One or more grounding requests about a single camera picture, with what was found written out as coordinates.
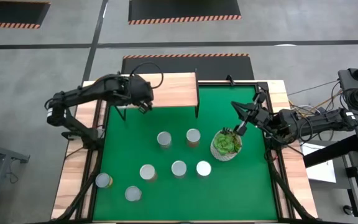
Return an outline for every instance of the black floor mat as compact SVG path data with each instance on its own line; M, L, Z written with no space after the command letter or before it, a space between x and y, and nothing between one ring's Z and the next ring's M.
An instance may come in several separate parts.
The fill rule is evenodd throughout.
M0 28L38 29L50 2L0 1Z
M254 80L248 54L179 54L179 55L127 55L122 61L122 74L131 71L142 62L156 63L164 73L194 72L199 80ZM153 65L144 65L136 73L158 73Z
M237 0L131 0L129 24L241 19Z

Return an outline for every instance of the metal can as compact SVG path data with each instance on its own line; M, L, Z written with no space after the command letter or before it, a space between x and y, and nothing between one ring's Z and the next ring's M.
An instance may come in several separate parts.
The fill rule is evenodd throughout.
M168 149L171 146L172 137L169 132L162 131L157 136L157 142L160 144L162 149Z
M136 202L142 198L142 191L136 186L130 186L125 191L125 198L130 202Z
M189 129L186 133L187 145L196 147L200 143L201 133L197 129Z
M183 178L186 174L187 171L187 166L185 164L185 162L183 161L175 161L172 166L171 166L171 170L173 175L176 178Z
M95 184L100 188L108 188L112 186L112 177L107 173L100 173L96 176Z
M211 173L211 165L206 161L200 161L197 163L197 174L198 177L207 177Z
M140 177L149 182L155 181L157 179L157 173L155 172L154 166L150 164L143 165L140 168Z

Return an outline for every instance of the green table surface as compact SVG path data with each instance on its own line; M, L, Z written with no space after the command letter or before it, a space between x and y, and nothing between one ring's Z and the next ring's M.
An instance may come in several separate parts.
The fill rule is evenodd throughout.
M101 172L112 176L113 185L98 189L94 220L277 220L262 132L248 125L242 151L231 161L221 162L209 150L220 129L240 123L230 102L248 103L254 94L252 86L200 86L198 119L194 108L154 108L147 114L127 110L126 121L110 110ZM186 144L190 128L201 132L196 148ZM161 131L172 135L168 150L157 143ZM171 172L177 160L187 164L184 179L176 179ZM199 161L211 164L205 179L196 174ZM155 167L155 182L140 177L144 164ZM125 198L125 190L132 185L142 191L138 202Z

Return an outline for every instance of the white can lid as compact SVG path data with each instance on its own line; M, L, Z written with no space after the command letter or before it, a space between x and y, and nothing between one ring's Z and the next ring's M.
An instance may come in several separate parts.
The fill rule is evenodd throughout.
M150 180L154 177L154 175L155 175L154 166L152 166L150 164L146 164L140 168L140 177L141 178L143 178L145 180Z
M166 131L161 132L157 136L157 141L162 146L169 145L171 143L171 140L172 140L171 134Z
M202 176L208 176L211 173L211 165L206 161L197 163L197 173Z
M186 138L190 142L198 142L201 138L201 133L197 129L189 129L186 133Z
M110 175L107 173L100 173L96 176L95 184L101 188L107 187L110 184Z
M171 166L172 173L177 176L186 174L187 166L183 161L175 161Z
M125 198L130 202L135 202L137 200L140 200L141 196L142 196L142 192L136 186L130 186L125 191Z

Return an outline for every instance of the gray floor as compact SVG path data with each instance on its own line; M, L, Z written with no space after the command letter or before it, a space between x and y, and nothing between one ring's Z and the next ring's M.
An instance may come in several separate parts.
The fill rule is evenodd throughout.
M52 0L38 30L0 29L0 44L90 44L101 0ZM255 40L358 40L358 0L239 0L242 20L127 25L128 1L110 1L99 43ZM0 146L31 154L13 165L20 181L0 196L0 223L46 221L52 211L63 155L62 129L46 123L45 100L81 83L89 49L0 50ZM255 79L284 80L288 93L337 79L358 67L358 45L98 49L90 80L121 69L122 57L140 54L248 53ZM317 105L333 85L290 96ZM342 139L351 133L336 133ZM338 210L346 193L313 189L319 216L353 222Z

